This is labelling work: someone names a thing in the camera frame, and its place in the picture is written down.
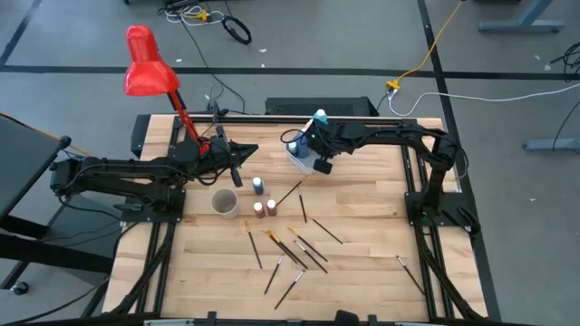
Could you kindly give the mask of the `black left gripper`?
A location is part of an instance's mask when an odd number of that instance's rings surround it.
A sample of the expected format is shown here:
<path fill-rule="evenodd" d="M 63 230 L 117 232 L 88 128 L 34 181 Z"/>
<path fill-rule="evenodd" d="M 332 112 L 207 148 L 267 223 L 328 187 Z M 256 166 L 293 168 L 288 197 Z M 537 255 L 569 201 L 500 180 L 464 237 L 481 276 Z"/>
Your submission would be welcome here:
<path fill-rule="evenodd" d="M 259 146 L 257 144 L 230 142 L 222 125 L 216 126 L 216 135 L 209 138 L 208 142 L 209 151 L 206 158 L 215 174 L 210 178 L 198 177 L 198 182 L 203 186 L 211 186 L 217 182 L 221 174 L 229 169 L 234 186 L 242 187 L 243 182 L 238 169 L 259 149 Z"/>

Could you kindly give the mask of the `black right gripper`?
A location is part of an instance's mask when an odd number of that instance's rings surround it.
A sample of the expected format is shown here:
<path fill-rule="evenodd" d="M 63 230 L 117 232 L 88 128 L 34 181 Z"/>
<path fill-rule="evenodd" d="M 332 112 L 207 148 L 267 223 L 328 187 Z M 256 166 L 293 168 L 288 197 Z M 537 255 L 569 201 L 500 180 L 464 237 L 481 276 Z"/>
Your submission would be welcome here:
<path fill-rule="evenodd" d="M 363 125 L 355 122 L 312 122 L 308 128 L 308 148 L 319 155 L 314 170 L 329 175 L 330 158 L 342 153 L 353 154 L 363 137 Z"/>

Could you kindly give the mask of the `large blue paint bottle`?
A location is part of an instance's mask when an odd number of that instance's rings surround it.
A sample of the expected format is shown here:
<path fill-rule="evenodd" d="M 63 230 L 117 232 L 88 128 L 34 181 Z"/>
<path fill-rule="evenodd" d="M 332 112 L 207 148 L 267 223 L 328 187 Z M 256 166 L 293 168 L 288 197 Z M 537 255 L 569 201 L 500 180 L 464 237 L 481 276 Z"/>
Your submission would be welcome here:
<path fill-rule="evenodd" d="M 307 158 L 310 155 L 310 149 L 308 147 L 308 138 L 303 131 L 298 132 L 295 143 L 297 145 L 297 156 L 299 158 Z"/>

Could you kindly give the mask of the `thin black paintbrush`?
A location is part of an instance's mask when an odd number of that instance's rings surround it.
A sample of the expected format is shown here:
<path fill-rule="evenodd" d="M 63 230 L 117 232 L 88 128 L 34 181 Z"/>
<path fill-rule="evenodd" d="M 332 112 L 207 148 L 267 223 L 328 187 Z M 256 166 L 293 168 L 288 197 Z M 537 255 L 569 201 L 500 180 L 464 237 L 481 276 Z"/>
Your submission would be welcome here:
<path fill-rule="evenodd" d="M 304 180 L 297 182 L 282 198 L 280 198 L 276 205 L 280 206 L 302 183 Z"/>
<path fill-rule="evenodd" d="M 300 207 L 302 210 L 304 222 L 307 224 L 308 217 L 307 217 L 307 214 L 305 211 L 305 202 L 304 202 L 303 192 L 302 192 L 302 189 L 300 187 L 297 188 L 297 191 L 298 191 L 298 197 L 299 197 L 299 202 L 300 202 Z"/>

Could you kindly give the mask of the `black paintbrush gold ferrule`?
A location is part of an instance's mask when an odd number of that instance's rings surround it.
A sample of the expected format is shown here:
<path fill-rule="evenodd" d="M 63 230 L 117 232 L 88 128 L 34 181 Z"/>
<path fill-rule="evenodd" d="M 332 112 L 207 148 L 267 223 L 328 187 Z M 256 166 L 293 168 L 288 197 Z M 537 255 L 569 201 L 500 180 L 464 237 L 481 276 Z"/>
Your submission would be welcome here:
<path fill-rule="evenodd" d="M 312 220 L 317 226 L 319 226 L 323 231 L 325 231 L 329 236 L 332 237 L 332 239 L 334 239 L 335 241 L 337 241 L 339 244 L 343 244 L 343 241 L 341 239 L 339 239 L 336 235 L 334 235 L 329 229 L 327 229 L 324 225 L 322 225 L 320 222 L 318 222 L 315 218 L 307 216 L 307 218 L 309 220 Z"/>

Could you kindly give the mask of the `black paintbrush orange bristles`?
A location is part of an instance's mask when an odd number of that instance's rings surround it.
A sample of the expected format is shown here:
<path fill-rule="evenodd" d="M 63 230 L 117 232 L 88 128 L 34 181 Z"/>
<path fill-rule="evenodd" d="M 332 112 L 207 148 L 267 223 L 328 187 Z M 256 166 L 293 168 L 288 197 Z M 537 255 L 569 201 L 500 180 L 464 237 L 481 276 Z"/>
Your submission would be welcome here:
<path fill-rule="evenodd" d="M 324 257 L 319 251 L 317 251 L 310 243 L 308 243 L 302 236 L 300 236 L 294 228 L 287 226 L 286 227 L 290 233 L 292 233 L 295 237 L 297 237 L 302 243 L 304 243 L 309 249 L 314 251 L 319 257 L 321 257 L 324 261 L 328 262 L 327 258 Z"/>
<path fill-rule="evenodd" d="M 276 235 L 270 230 L 262 230 L 290 259 L 298 264 L 297 258 L 291 253 L 291 251 L 276 237 Z"/>
<path fill-rule="evenodd" d="M 247 235 L 249 237 L 250 243 L 252 245 L 252 249 L 253 249 L 255 258 L 257 260 L 258 266 L 259 266 L 260 269 L 263 269 L 263 265 L 261 263 L 261 259 L 259 257 L 259 253 L 258 253 L 258 251 L 256 249 L 256 243 L 255 243 L 254 237 L 253 237 L 252 232 L 250 230 L 249 223 L 246 220 L 244 220 L 244 226 L 245 226 Z"/>

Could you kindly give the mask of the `black paintbrush silver ferrule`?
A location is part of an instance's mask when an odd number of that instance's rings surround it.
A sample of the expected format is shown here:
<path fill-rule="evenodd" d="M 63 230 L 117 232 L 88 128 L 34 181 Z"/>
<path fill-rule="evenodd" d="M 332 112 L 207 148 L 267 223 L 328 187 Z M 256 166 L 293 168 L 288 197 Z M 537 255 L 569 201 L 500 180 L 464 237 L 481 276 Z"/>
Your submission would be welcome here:
<path fill-rule="evenodd" d="M 284 300 L 286 299 L 286 297 L 288 296 L 288 294 L 295 288 L 296 284 L 301 280 L 301 278 L 304 276 L 304 274 L 305 274 L 305 270 L 302 270 L 294 278 L 294 280 L 290 283 L 290 285 L 288 286 L 288 288 L 286 289 L 286 291 L 284 292 L 284 294 L 282 295 L 282 297 L 276 303 L 276 305 L 274 307 L 274 310 L 277 310 L 280 307 L 280 305 L 284 302 Z"/>
<path fill-rule="evenodd" d="M 417 289 L 419 290 L 419 292 L 425 296 L 425 292 L 424 290 L 421 288 L 419 282 L 416 280 L 416 278 L 413 276 L 413 274 L 411 273 L 411 270 L 407 267 L 406 263 L 401 259 L 401 257 L 399 255 L 395 255 L 396 260 L 399 262 L 399 264 L 401 265 L 401 267 L 403 268 L 403 270 L 405 271 L 406 274 L 408 274 L 408 276 L 411 278 L 412 282 L 414 283 L 414 285 L 417 287 Z"/>
<path fill-rule="evenodd" d="M 279 268 L 280 268 L 280 265 L 281 265 L 281 263 L 282 263 L 282 262 L 283 262 L 283 260 L 284 260 L 284 257 L 285 257 L 285 255 L 284 255 L 284 254 L 282 254 L 282 255 L 279 257 L 279 259 L 278 259 L 278 261 L 277 261 L 277 263 L 276 263 L 276 265 L 275 265 L 275 268 L 274 268 L 273 272 L 271 273 L 271 276 L 270 276 L 270 278 L 269 278 L 269 280 L 268 280 L 268 283 L 266 284 L 266 288 L 265 288 L 265 290 L 264 290 L 264 292 L 263 292 L 263 295 L 266 295 L 266 294 L 268 293 L 268 291 L 269 291 L 269 289 L 270 289 L 270 287 L 271 287 L 271 285 L 272 285 L 272 282 L 273 282 L 273 280 L 275 279 L 275 277 L 276 277 L 276 274 L 277 274 L 277 272 L 278 272 L 278 270 L 279 270 Z"/>
<path fill-rule="evenodd" d="M 328 273 L 328 271 L 314 258 L 314 256 L 298 241 L 294 240 L 294 243 L 304 252 L 306 256 L 308 256 L 324 273 Z"/>

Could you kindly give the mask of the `white storage bin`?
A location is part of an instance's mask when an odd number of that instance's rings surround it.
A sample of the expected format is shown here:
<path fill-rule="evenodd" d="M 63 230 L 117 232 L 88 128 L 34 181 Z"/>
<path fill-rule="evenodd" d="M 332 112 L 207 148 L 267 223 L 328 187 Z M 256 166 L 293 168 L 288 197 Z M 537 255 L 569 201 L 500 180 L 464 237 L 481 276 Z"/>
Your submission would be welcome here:
<path fill-rule="evenodd" d="M 298 135 L 292 137 L 292 139 L 290 140 L 290 142 L 295 142 L 295 138 Z M 285 153 L 287 155 L 287 158 L 289 159 L 289 161 L 295 165 L 303 174 L 305 175 L 311 175 L 314 172 L 314 162 L 320 158 L 321 156 L 316 153 L 314 150 L 310 149 L 310 155 L 307 158 L 299 158 L 296 154 L 292 154 L 290 153 L 286 146 L 287 144 L 285 144 L 284 150 Z"/>

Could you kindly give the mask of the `black computer case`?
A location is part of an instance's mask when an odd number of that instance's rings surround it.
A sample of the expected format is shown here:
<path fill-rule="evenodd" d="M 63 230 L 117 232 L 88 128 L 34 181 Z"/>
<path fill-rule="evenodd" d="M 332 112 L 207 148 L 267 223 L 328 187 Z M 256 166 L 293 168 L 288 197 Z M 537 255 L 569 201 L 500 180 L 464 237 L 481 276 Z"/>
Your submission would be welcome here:
<path fill-rule="evenodd" d="M 311 116 L 324 110 L 328 116 L 378 117 L 368 97 L 267 98 L 266 115 Z"/>

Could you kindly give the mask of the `white cup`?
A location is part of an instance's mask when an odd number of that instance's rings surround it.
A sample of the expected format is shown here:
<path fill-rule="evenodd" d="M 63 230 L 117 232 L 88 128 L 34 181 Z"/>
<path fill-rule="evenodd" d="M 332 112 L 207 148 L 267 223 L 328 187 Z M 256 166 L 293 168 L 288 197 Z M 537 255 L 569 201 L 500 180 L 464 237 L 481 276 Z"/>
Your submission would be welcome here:
<path fill-rule="evenodd" d="M 214 211 L 225 219 L 234 219 L 239 214 L 237 194 L 231 189 L 220 189 L 211 198 Z"/>

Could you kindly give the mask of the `black table clamp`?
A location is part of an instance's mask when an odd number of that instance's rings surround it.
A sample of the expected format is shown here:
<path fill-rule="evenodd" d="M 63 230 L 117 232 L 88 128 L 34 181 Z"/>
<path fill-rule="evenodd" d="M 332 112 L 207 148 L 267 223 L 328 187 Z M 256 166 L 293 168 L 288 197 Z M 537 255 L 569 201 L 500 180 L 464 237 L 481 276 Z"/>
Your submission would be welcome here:
<path fill-rule="evenodd" d="M 208 111 L 212 113 L 212 122 L 219 123 L 222 117 L 226 117 L 229 109 L 221 109 L 215 100 L 208 102 Z"/>

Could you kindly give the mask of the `red desk lamp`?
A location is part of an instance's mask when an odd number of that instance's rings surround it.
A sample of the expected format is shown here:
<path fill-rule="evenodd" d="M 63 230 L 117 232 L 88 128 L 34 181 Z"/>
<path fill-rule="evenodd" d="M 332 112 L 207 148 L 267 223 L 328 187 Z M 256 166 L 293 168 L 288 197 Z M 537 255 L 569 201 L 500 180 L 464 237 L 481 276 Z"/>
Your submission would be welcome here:
<path fill-rule="evenodd" d="M 187 114 L 186 105 L 179 94 L 179 78 L 162 59 L 152 30 L 147 25 L 132 25 L 126 32 L 126 42 L 130 65 L 125 72 L 124 93 L 135 97 L 167 95 L 190 138 L 197 144 L 199 155 L 205 156 L 210 149 L 209 142 L 201 139 Z"/>

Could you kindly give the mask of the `black side cart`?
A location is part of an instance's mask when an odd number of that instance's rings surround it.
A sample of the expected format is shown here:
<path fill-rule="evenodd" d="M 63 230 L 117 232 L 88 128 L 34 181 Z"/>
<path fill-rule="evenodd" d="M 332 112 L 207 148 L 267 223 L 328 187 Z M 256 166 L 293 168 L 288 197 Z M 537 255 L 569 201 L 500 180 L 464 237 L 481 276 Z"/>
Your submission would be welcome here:
<path fill-rule="evenodd" d="M 70 144 L 0 118 L 0 258 L 16 262 L 0 274 L 0 289 L 15 287 L 29 264 L 58 267 L 96 285 L 112 268 L 113 245 L 120 234 L 119 214 L 76 195 L 56 200 L 41 224 L 18 217 L 14 209 Z"/>

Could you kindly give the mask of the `grey desk leg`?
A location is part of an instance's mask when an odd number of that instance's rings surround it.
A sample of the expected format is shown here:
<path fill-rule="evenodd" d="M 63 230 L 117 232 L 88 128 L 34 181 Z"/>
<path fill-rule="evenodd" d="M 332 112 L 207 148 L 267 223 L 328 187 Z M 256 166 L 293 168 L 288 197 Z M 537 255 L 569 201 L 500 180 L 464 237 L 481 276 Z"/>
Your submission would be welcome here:
<path fill-rule="evenodd" d="M 552 4 L 553 0 L 532 0 L 531 6 L 514 21 L 480 22 L 478 30 L 482 33 L 559 33 L 566 27 L 563 20 L 544 20 L 540 15 Z"/>
<path fill-rule="evenodd" d="M 531 139 L 523 144 L 527 151 L 573 151 L 580 153 L 580 139 Z"/>

